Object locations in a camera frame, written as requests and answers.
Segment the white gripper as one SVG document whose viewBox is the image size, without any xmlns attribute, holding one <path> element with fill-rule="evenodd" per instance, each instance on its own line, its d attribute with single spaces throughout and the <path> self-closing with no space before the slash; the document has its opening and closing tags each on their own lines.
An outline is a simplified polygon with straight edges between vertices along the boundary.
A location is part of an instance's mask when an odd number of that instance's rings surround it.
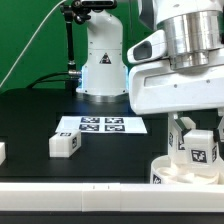
<svg viewBox="0 0 224 224">
<path fill-rule="evenodd" d="M 128 50 L 133 63 L 133 51 L 146 45 L 152 56 L 139 61 L 129 72 L 129 100 L 136 114 L 182 112 L 218 109 L 220 122 L 213 131 L 215 142 L 224 142 L 224 48 L 209 52 L 209 64 L 180 71 L 170 69 L 165 56 L 165 32 L 158 30 Z M 196 128 L 195 122 L 180 113 L 171 114 L 171 124 L 177 131 L 178 149 L 184 150 L 184 136 Z"/>
</svg>

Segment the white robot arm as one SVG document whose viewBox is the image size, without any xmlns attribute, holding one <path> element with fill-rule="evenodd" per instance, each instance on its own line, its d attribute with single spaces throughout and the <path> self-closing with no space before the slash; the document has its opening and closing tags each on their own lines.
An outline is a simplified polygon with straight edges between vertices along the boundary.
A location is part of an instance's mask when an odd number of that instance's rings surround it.
<svg viewBox="0 0 224 224">
<path fill-rule="evenodd" d="M 224 0 L 137 0 L 153 31 L 128 50 L 137 114 L 224 108 Z"/>
</svg>

